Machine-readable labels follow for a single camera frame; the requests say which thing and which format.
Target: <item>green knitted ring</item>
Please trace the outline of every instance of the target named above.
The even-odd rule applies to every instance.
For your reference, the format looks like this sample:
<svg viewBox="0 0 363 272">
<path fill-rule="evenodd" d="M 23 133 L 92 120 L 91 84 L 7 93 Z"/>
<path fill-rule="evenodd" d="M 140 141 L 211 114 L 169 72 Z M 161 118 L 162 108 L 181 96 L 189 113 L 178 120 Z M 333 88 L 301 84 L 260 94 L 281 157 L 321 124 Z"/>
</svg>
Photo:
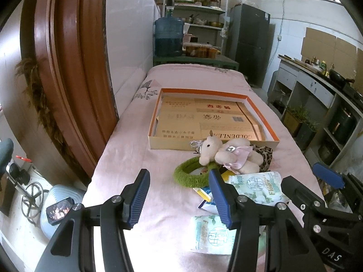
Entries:
<svg viewBox="0 0 363 272">
<path fill-rule="evenodd" d="M 206 187 L 209 185 L 208 174 L 211 169 L 218 169 L 219 165 L 216 162 L 210 162 L 207 165 L 208 172 L 201 175 L 190 175 L 196 169 L 203 167 L 199 163 L 199 156 L 186 160 L 181 165 L 178 165 L 174 171 L 174 180 L 182 186 L 195 188 Z"/>
</svg>

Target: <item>pink ribbon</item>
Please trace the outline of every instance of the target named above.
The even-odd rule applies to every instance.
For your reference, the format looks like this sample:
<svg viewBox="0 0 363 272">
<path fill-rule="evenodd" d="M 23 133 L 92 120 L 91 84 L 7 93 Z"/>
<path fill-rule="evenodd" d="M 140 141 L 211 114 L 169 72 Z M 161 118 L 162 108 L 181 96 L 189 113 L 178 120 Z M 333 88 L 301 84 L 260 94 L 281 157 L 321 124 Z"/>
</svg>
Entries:
<svg viewBox="0 0 363 272">
<path fill-rule="evenodd" d="M 252 146 L 239 146 L 239 147 L 237 147 L 235 149 L 235 151 L 232 152 L 233 154 L 238 156 L 236 162 L 225 163 L 224 166 L 226 167 L 226 169 L 232 171 L 236 175 L 240 175 L 241 173 L 238 172 L 237 170 L 239 170 L 240 168 L 243 167 L 243 165 L 245 164 L 245 162 L 246 162 L 246 160 L 248 158 L 248 155 L 251 153 L 252 150 L 253 150 Z"/>
</svg>

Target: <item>stuffed animal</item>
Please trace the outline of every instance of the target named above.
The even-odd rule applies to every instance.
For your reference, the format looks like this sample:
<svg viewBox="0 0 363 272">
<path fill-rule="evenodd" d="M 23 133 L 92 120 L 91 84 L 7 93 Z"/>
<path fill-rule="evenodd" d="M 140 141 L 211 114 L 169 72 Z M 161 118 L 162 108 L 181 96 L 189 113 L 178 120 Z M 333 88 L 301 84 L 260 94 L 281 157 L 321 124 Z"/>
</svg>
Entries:
<svg viewBox="0 0 363 272">
<path fill-rule="evenodd" d="M 249 140 L 235 138 L 223 144 L 211 131 L 201 146 L 199 163 L 205 166 L 211 161 L 224 165 L 235 174 L 253 174 L 260 171 L 264 159 L 253 151 Z"/>
</svg>

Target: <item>brown door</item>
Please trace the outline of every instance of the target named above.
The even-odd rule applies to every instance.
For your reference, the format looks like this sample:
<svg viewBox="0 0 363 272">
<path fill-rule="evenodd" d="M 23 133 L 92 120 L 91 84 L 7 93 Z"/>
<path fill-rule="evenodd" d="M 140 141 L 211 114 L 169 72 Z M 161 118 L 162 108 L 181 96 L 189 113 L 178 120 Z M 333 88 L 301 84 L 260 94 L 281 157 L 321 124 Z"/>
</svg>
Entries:
<svg viewBox="0 0 363 272">
<path fill-rule="evenodd" d="M 39 75 L 54 118 L 89 177 L 117 122 L 104 42 L 105 0 L 37 0 Z"/>
</svg>

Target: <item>pink bedsheet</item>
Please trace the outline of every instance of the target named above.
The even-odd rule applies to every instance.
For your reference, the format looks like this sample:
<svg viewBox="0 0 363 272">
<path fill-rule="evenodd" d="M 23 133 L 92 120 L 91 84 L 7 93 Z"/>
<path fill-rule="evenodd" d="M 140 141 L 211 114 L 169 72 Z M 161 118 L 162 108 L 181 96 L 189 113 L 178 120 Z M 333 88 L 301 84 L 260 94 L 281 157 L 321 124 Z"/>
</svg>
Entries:
<svg viewBox="0 0 363 272">
<path fill-rule="evenodd" d="M 186 249 L 186 233 L 192 216 L 208 215 L 197 209 L 200 196 L 173 180 L 177 165 L 194 157 L 192 151 L 152 150 L 147 133 L 157 93 L 163 88 L 215 90 L 248 95 L 276 132 L 280 143 L 273 152 L 270 166 L 282 177 L 294 176 L 320 197 L 322 193 L 310 166 L 288 130 L 275 113 L 251 90 L 243 75 L 234 70 L 220 70 L 199 65 L 166 64 L 152 68 L 108 141 L 96 167 L 83 204 L 102 204 L 120 194 L 132 183 L 141 168 L 150 171 L 151 184 L 139 223 L 125 232 L 135 272 L 221 272 L 226 271 L 229 256 L 191 253 Z M 301 221 L 302 213 L 289 205 Z M 102 249 L 95 239 L 97 271 L 102 271 Z M 264 269 L 264 256 L 258 259 L 257 271 Z"/>
</svg>

